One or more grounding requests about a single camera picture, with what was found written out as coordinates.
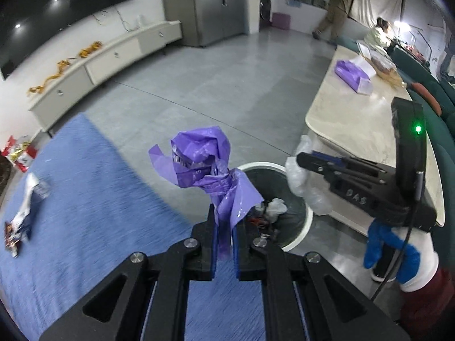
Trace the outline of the right blue white gloved hand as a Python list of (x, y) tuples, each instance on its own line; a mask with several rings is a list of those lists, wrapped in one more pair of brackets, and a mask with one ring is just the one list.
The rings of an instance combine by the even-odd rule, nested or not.
[(415, 292), (433, 279), (439, 268), (439, 256), (429, 232), (412, 228), (406, 240), (408, 231), (408, 227), (392, 227), (375, 219), (368, 229), (363, 265), (373, 268), (382, 257), (384, 246), (403, 253), (396, 280), (403, 292)]

